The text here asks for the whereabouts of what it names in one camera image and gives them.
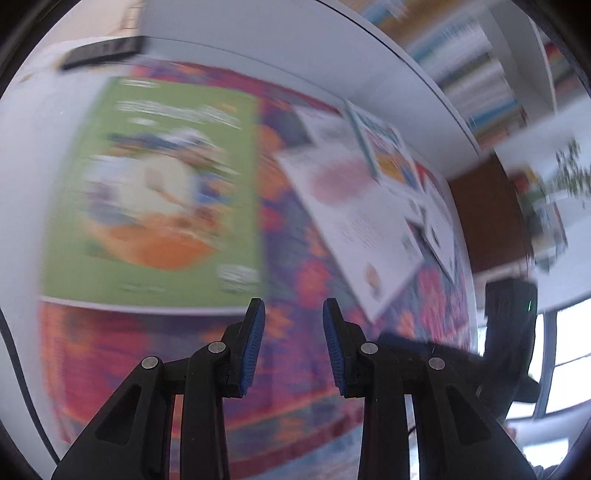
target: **wooden cabinet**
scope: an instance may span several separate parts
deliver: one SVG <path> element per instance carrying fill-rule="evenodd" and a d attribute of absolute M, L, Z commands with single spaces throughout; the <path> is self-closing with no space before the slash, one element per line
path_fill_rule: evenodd
<path fill-rule="evenodd" d="M 533 256 L 517 194 L 496 155 L 449 186 L 473 273 Z"/>

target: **white paper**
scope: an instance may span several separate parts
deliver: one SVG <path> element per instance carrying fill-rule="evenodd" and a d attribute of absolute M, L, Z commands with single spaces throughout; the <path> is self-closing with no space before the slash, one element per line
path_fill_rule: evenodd
<path fill-rule="evenodd" d="M 305 106 L 294 105 L 294 111 L 315 145 L 341 142 L 358 147 L 355 132 L 348 118 Z"/>
<path fill-rule="evenodd" d="M 392 195 L 339 144 L 276 156 L 371 322 L 423 262 Z"/>
<path fill-rule="evenodd" d="M 402 216 L 409 222 L 417 227 L 422 228 L 424 226 L 424 201 L 418 201 L 413 199 L 411 196 L 401 195 L 392 190 L 388 190 L 392 197 L 392 202 L 396 204 L 396 207 Z"/>
<path fill-rule="evenodd" d="M 425 239 L 445 273 L 455 281 L 456 251 L 452 216 L 429 178 L 425 179 L 425 202 Z"/>

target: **black cable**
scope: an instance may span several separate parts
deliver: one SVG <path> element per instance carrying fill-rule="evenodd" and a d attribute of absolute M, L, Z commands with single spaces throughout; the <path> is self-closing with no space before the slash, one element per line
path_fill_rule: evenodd
<path fill-rule="evenodd" d="M 42 480 L 27 462 L 0 421 L 0 472 L 13 480 Z"/>
<path fill-rule="evenodd" d="M 12 363 L 12 369 L 14 370 L 14 375 L 17 378 L 18 386 L 21 389 L 22 399 L 25 401 L 25 405 L 27 406 L 27 410 L 29 415 L 31 416 L 31 420 L 33 421 L 33 425 L 37 429 L 37 433 L 41 437 L 49 455 L 56 463 L 60 463 L 60 458 L 57 456 L 53 445 L 51 444 L 49 437 L 43 425 L 41 425 L 41 420 L 39 419 L 39 415 L 37 415 L 37 411 L 35 410 L 35 405 L 33 404 L 33 400 L 31 398 L 31 394 L 29 393 L 29 389 L 27 387 L 27 381 L 25 380 L 25 375 L 22 372 L 21 361 L 18 357 L 17 353 L 17 346 L 14 344 L 14 339 L 12 338 L 12 333 L 10 328 L 8 327 L 6 318 L 4 318 L 4 314 L 0 309 L 0 334 L 2 335 L 2 339 L 4 340 L 4 344 L 6 345 L 6 350 L 8 351 L 8 356 L 10 357 L 10 361 Z"/>

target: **book illustration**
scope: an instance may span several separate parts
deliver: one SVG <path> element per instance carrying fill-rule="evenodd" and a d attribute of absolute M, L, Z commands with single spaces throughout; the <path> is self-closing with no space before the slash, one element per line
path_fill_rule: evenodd
<path fill-rule="evenodd" d="M 361 308 L 375 321 L 423 261 L 394 196 L 372 179 L 361 152 L 341 144 L 283 151 L 275 158 Z"/>
<path fill-rule="evenodd" d="M 378 181 L 399 192 L 421 196 L 414 161 L 400 133 L 391 125 L 349 103 L 349 113 L 357 129 L 362 149 Z"/>
<path fill-rule="evenodd" d="M 232 90 L 115 79 L 64 169 L 43 294 L 115 309 L 248 305 L 257 107 Z"/>
<path fill-rule="evenodd" d="M 164 270 L 223 247 L 237 172 L 199 130 L 113 135 L 85 172 L 86 232 L 113 257 Z"/>

